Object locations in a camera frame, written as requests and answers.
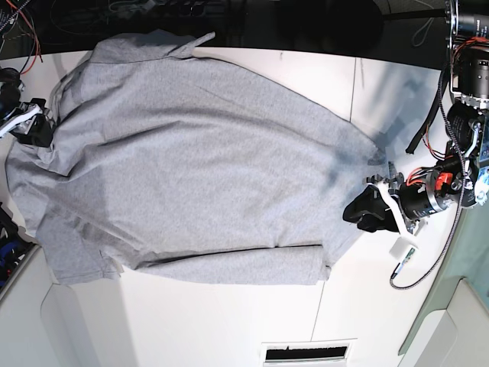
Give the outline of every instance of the table surface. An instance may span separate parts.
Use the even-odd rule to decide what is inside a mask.
[[[404,149],[426,117],[439,71],[279,50],[206,47],[196,49],[194,54],[241,65],[330,109],[385,148],[399,171],[408,173],[415,167],[435,163],[423,146],[411,156],[406,156]],[[23,77],[23,98],[49,99],[60,79],[88,57],[88,52],[44,56],[44,62],[36,63]],[[23,63],[24,58],[6,60],[2,67],[19,68]],[[444,103],[449,106],[448,96]],[[447,138],[440,117],[435,120],[430,140],[434,148],[445,146]],[[5,160],[9,139],[0,143],[0,159]],[[6,190],[3,170],[0,180],[0,200],[22,223]],[[428,219],[419,234],[420,251],[397,277],[399,285],[415,281],[432,265],[448,236],[454,213],[452,207]],[[411,291],[390,288],[389,277],[396,263],[388,252],[396,238],[396,234],[386,231],[365,233],[334,267],[331,278],[312,287],[187,284],[126,269],[120,281],[101,280],[72,289],[83,309],[101,365],[128,365],[131,360],[155,365],[163,357],[171,360],[182,350],[172,333],[202,339],[193,336],[193,331],[208,329],[207,324],[215,323],[215,331],[198,343],[226,343],[222,338],[226,333],[234,341],[245,338],[242,346],[233,344],[231,354],[219,357],[235,360],[238,356],[242,365],[256,364],[253,343],[356,339],[350,365],[394,366],[401,359],[399,348],[436,275],[435,271]],[[171,294],[179,294],[178,299]],[[94,306],[94,299],[104,307]],[[156,330],[153,325],[165,327]],[[109,330],[119,330],[118,338]],[[126,347],[128,339],[131,348]],[[192,356],[185,358],[192,363]],[[210,359],[209,364],[218,363],[219,358]]]

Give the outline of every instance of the white table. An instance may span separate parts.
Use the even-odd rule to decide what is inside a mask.
[[[434,163],[423,146],[415,156],[407,157],[403,151],[429,110],[437,71],[279,50],[198,48],[195,55],[242,65],[325,106],[375,141],[385,143],[388,157],[399,171],[409,173],[415,167]],[[87,57],[86,52],[44,56],[44,63],[36,63],[23,77],[27,86],[23,98],[48,98],[60,78]],[[24,58],[0,64],[19,68],[23,63]],[[440,117],[435,120],[430,138],[435,148],[443,149],[447,138]],[[0,156],[5,159],[8,142],[0,143]],[[0,200],[15,212],[5,189],[5,173],[0,179]],[[419,235],[421,251],[397,277],[398,284],[410,284],[431,266],[448,236],[453,216],[453,210],[447,210],[429,220]],[[18,213],[15,218],[21,222]],[[53,342],[64,327],[66,335],[79,338],[71,346],[82,349],[84,357],[78,358],[91,359],[91,365],[96,360],[103,367],[249,367],[257,366],[263,342],[335,339],[356,339],[349,367],[394,367],[401,360],[397,351],[434,278],[432,275],[411,291],[390,288],[389,277],[396,263],[388,251],[396,237],[389,232],[365,233],[334,267],[329,281],[316,286],[191,284],[135,271],[126,271],[120,281],[53,286],[49,293],[54,300],[43,308],[41,318],[47,332],[39,330],[41,313],[32,312],[32,307],[40,303],[29,305],[26,324],[37,325],[31,334],[33,343],[36,339],[44,343],[49,336],[54,354],[64,361],[61,365],[68,365],[79,352],[69,354],[69,342],[63,338]],[[46,287],[45,277],[36,275],[37,271],[45,271],[42,252],[35,255],[35,261],[41,270],[27,266],[29,276],[21,281],[31,284],[15,285],[7,299],[11,304],[25,300],[23,292],[36,287],[39,281]],[[73,300],[78,300],[76,307],[81,308],[83,319],[76,315]],[[63,310],[61,321],[57,321],[56,307]],[[2,313],[2,308],[0,322],[3,330],[14,322]],[[23,358],[39,362],[40,356],[31,353],[32,359],[26,352]]]

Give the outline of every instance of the metal cable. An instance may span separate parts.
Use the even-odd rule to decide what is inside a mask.
[[[449,132],[450,139],[452,140],[453,146],[455,148],[455,152],[458,155],[458,158],[460,159],[460,164],[461,164],[461,172],[463,174],[462,182],[461,182],[461,190],[460,190],[460,197],[458,198],[458,206],[457,206],[457,212],[455,214],[455,219],[453,221],[452,228],[450,229],[450,234],[449,237],[446,240],[445,245],[443,246],[443,250],[440,253],[439,257],[436,259],[435,263],[432,265],[432,267],[417,281],[412,283],[411,285],[407,285],[406,287],[398,287],[394,284],[393,278],[390,279],[390,286],[398,291],[407,291],[409,289],[414,288],[417,286],[419,283],[424,281],[433,271],[436,269],[436,267],[439,265],[439,263],[442,261],[443,257],[446,255],[446,252],[449,250],[450,244],[452,243],[453,236],[455,235],[455,230],[457,229],[458,222],[460,220],[460,215],[461,215],[461,210],[462,210],[462,202],[464,199],[464,193],[465,193],[465,184],[467,181],[467,176],[468,173],[465,171],[465,157],[461,152],[460,146],[458,145],[457,139],[455,138],[455,134],[453,132],[452,126],[450,125],[449,120],[446,118],[445,110],[443,109],[443,93],[445,92],[444,88],[442,87],[443,84],[443,74],[445,72],[445,67],[443,67],[442,72],[440,73],[440,78],[438,81],[438,104],[440,108],[440,112],[442,113],[443,120],[445,121],[445,127],[447,132]]]
[[[22,11],[22,9],[24,9],[27,4],[31,2],[31,0],[25,0],[24,4],[20,5],[16,11],[14,11],[12,13],[12,15],[7,19],[7,21],[5,21],[4,23],[2,23],[2,25],[0,25],[0,33],[5,29],[5,27],[7,27],[7,24],[9,23],[9,21],[11,21],[12,19],[14,19],[16,16],[18,16],[18,14]]]

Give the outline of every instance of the gray t-shirt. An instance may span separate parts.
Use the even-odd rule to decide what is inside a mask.
[[[349,122],[208,39],[123,34],[55,95],[51,148],[15,143],[8,184],[58,281],[112,259],[185,281],[315,284],[359,232],[342,211],[384,155]]]

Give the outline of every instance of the air vent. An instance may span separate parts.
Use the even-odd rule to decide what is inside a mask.
[[[352,340],[264,344],[260,366],[342,367],[346,366],[352,344]]]

